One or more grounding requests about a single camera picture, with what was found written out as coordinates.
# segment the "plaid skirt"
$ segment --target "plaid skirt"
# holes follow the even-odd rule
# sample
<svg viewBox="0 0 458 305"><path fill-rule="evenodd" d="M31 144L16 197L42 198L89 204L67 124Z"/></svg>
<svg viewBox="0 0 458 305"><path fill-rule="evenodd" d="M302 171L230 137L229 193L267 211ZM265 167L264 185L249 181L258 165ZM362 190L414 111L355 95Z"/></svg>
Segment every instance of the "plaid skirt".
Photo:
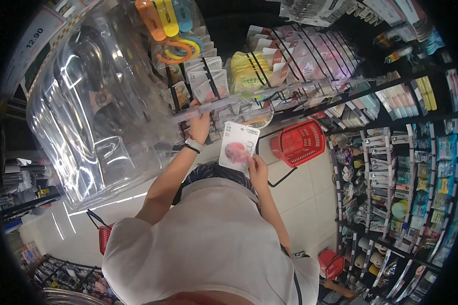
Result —
<svg viewBox="0 0 458 305"><path fill-rule="evenodd" d="M257 196L256 191L254 190L254 187L251 184L251 181L242 172L220 166L218 163L211 163L199 165L197 168L195 168L189 173L185 181L183 181L182 185L178 189L178 192L175 195L175 199L173 199L173 205L176 205L178 202L180 202L180 199L182 197L182 189L185 186L188 186L189 184L198 180L215 177L232 180L244 186Z"/></svg>

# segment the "basket handle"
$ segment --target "basket handle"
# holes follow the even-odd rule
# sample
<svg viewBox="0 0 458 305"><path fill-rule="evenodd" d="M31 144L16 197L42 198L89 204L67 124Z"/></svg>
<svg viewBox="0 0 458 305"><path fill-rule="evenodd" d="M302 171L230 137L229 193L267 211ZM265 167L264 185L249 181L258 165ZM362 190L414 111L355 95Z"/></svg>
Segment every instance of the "basket handle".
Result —
<svg viewBox="0 0 458 305"><path fill-rule="evenodd" d="M271 132L271 133L269 133L269 134L267 134L267 135L264 135L263 137L259 137L259 138L258 138L258 141L256 142L255 153L256 153L257 155L259 155L259 141L260 141L260 139L266 138L266 137L268 137L268 136L270 136L270 135L272 135L272 134L274 134L274 133L280 132L280 131L282 131L282 130L284 130L284 129L282 128L282 129L279 129L279 130L277 130L277 131L273 131L273 132ZM297 169L297 167L292 168L291 171L288 172L288 174L284 175L283 178L280 179L280 180L278 180L278 182L275 183L275 184L272 184L272 183L268 180L268 185L269 185L270 187L275 187L275 186L279 185L283 180L285 180L288 176L290 176L290 174L292 174L296 169Z"/></svg>
<svg viewBox="0 0 458 305"><path fill-rule="evenodd" d="M100 218L100 216L98 216L97 214L92 212L90 209L86 210L86 215L88 215L88 217L90 217L90 220L97 227L97 229L98 229L98 225L93 221L92 217L95 218L96 220L98 220L101 224L103 224L107 228L112 229L112 228L110 228L110 226L108 224L104 223L104 221L102 220L102 218Z"/></svg>

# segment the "yellow clip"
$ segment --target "yellow clip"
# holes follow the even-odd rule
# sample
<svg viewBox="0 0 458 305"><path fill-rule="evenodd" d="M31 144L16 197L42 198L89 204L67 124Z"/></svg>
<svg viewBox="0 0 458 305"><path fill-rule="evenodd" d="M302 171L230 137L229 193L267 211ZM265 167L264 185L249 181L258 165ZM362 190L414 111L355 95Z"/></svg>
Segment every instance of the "yellow clip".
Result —
<svg viewBox="0 0 458 305"><path fill-rule="evenodd" d="M194 59L200 54L200 46L195 41L191 41L191 40L188 40L188 39L182 39L178 35L175 37L175 40L177 40L177 41L179 41L181 43L188 44L188 45L192 46L195 49L195 53L192 54L190 59ZM175 54L171 53L168 49L165 49L165 54L166 54L166 56L168 56L170 58L173 58L173 59L183 59L183 58L186 57L186 56L175 55Z"/></svg>
<svg viewBox="0 0 458 305"><path fill-rule="evenodd" d="M171 3L171 0L155 0L155 3L166 35L168 37L175 37L180 31L180 28L176 21L173 3Z"/></svg>

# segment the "white t-shirt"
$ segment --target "white t-shirt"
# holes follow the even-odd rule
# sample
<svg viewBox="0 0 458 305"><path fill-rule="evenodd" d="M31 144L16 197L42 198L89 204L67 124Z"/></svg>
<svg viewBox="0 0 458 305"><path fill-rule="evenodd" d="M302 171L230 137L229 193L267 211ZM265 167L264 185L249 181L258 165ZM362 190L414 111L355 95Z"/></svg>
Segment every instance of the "white t-shirt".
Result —
<svg viewBox="0 0 458 305"><path fill-rule="evenodd" d="M255 305L317 303L319 265L287 257L275 229L258 213L256 196L239 184L209 178L183 189L179 204L151 225L137 218L115 223L102 271L127 305L181 291L225 291Z"/></svg>

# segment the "12.90 price sign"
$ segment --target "12.90 price sign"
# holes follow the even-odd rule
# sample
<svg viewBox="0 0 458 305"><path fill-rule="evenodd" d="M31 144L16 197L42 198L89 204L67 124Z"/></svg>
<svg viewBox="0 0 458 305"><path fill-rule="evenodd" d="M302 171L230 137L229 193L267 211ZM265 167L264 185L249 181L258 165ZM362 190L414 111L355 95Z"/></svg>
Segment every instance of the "12.90 price sign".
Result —
<svg viewBox="0 0 458 305"><path fill-rule="evenodd" d="M22 36L7 66L1 85L2 94L14 94L27 67L65 23L66 19L57 12L47 7L41 8Z"/></svg>
<svg viewBox="0 0 458 305"><path fill-rule="evenodd" d="M44 32L42 28L37 29L37 33L34 33L34 40L29 40L29 44L26 45L27 48L32 48L32 45L36 42L37 38L41 35L41 33Z"/></svg>

